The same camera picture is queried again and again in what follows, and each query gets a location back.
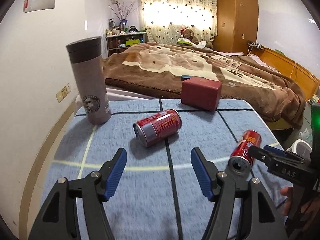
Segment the wooden wardrobe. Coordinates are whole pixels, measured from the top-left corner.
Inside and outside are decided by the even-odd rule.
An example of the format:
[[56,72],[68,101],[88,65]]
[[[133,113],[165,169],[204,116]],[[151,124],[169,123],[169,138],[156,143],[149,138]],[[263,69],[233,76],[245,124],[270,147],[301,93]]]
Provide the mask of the wooden wardrobe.
[[243,52],[257,40],[258,0],[217,0],[217,36],[213,50]]

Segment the heart patterned curtain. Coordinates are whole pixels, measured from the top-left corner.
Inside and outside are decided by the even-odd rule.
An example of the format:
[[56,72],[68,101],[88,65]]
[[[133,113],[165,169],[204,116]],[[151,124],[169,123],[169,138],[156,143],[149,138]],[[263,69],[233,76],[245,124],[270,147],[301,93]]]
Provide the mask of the heart patterned curtain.
[[217,36],[217,0],[140,0],[141,21],[150,42],[176,44],[181,30],[198,41]]

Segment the wooden headboard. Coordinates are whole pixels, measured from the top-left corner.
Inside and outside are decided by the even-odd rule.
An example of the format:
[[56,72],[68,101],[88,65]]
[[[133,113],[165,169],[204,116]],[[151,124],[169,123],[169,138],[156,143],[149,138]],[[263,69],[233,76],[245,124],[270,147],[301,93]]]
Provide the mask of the wooden headboard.
[[302,65],[269,48],[263,50],[253,47],[252,53],[261,61],[276,68],[281,74],[293,79],[303,90],[306,100],[311,99],[319,88],[319,79]]

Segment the brown patterned blanket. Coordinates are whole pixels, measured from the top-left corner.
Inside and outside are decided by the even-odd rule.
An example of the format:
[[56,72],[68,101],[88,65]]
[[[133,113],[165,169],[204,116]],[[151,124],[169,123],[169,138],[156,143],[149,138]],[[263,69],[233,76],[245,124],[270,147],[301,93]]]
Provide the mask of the brown patterned blanket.
[[183,75],[220,81],[223,99],[247,101],[266,122],[303,124],[306,102],[299,85],[248,56],[141,43],[103,59],[102,68],[107,85],[163,99],[180,98]]

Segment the cluttered white shelf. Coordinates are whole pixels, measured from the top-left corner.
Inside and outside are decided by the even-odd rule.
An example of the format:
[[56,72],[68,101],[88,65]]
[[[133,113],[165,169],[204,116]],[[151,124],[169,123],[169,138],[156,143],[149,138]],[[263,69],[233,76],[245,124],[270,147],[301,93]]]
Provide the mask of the cluttered white shelf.
[[109,19],[109,28],[105,31],[107,55],[119,54],[127,48],[148,42],[146,31],[138,30],[135,25],[127,26],[127,19],[121,19],[119,25]]

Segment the red soda can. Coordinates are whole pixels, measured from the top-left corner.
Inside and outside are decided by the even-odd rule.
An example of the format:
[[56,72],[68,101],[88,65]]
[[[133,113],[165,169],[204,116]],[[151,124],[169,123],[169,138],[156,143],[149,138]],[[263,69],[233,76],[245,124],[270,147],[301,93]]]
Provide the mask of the red soda can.
[[136,137],[149,147],[173,134],[182,127],[182,119],[175,109],[166,109],[133,124]]
[[260,147],[260,144],[261,136],[258,132],[253,130],[245,131],[229,158],[229,169],[239,176],[247,176],[254,164],[254,158],[248,152],[249,148],[251,146]]

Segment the brown teddy bear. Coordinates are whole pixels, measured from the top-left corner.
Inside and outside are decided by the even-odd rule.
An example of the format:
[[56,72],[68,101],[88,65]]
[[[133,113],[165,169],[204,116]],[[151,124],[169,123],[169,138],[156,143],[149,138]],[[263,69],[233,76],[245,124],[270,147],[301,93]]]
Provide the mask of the brown teddy bear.
[[181,29],[181,35],[183,38],[188,39],[190,42],[194,44],[199,44],[198,39],[196,38],[194,32],[190,28]]

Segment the wall power socket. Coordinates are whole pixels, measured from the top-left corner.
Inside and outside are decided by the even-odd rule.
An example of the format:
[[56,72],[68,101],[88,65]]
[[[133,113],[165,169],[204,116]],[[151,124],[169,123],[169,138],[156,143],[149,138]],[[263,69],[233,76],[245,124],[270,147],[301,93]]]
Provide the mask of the wall power socket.
[[56,99],[60,103],[71,92],[71,85],[68,83],[56,94]]

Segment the blue checked table cloth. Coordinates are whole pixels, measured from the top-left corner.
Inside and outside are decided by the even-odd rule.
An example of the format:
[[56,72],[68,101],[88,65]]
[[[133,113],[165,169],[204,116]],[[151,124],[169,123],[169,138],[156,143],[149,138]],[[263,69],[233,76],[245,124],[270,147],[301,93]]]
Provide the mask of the blue checked table cloth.
[[[164,109],[178,111],[181,129],[144,147],[133,124]],[[193,148],[220,171],[247,130],[258,132],[263,146],[280,148],[262,118],[241,100],[221,100],[214,113],[184,106],[178,99],[114,101],[111,111],[111,119],[101,126],[92,125],[84,109],[76,112],[48,168],[43,195],[60,177],[84,178],[124,148],[125,170],[115,195],[104,205],[116,239],[202,237],[213,204],[203,196],[193,171]]]

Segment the dark red gift box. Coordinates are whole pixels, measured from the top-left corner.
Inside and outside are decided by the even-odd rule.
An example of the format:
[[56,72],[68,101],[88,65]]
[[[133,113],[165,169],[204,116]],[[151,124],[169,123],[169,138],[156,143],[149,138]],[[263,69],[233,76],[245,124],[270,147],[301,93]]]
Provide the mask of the dark red gift box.
[[220,81],[191,77],[182,82],[181,103],[207,111],[215,111],[221,96]]

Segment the grey thermos flask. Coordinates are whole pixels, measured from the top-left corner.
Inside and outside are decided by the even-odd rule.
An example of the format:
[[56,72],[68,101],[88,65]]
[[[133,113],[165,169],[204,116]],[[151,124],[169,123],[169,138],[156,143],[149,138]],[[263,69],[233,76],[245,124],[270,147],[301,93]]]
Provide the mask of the grey thermos flask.
[[101,125],[111,117],[103,74],[101,37],[95,36],[66,46],[76,85],[90,123]]

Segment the white trash bin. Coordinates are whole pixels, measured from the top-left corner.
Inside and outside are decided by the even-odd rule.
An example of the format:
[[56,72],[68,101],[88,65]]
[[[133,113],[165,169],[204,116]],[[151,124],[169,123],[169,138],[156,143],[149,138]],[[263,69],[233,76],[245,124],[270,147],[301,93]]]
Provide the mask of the white trash bin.
[[292,145],[291,145],[291,151],[297,155],[300,155],[302,157],[307,157],[312,152],[312,147],[304,140],[297,139]]

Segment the purple flower branches vase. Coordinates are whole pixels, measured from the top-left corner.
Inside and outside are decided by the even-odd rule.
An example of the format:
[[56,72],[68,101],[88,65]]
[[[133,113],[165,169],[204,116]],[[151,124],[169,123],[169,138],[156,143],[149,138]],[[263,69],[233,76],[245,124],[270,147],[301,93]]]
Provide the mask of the purple flower branches vase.
[[119,20],[119,26],[124,29],[127,25],[127,19],[135,8],[135,1],[131,1],[129,4],[116,2],[114,6],[109,6],[116,18]]

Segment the dark phone on bed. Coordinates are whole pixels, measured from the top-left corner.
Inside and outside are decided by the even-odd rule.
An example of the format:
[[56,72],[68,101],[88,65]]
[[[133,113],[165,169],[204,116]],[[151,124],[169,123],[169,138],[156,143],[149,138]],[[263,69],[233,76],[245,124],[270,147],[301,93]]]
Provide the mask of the dark phone on bed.
[[190,75],[182,75],[181,76],[181,81],[185,81],[185,80],[188,80],[188,79],[191,79],[193,76],[190,76]]

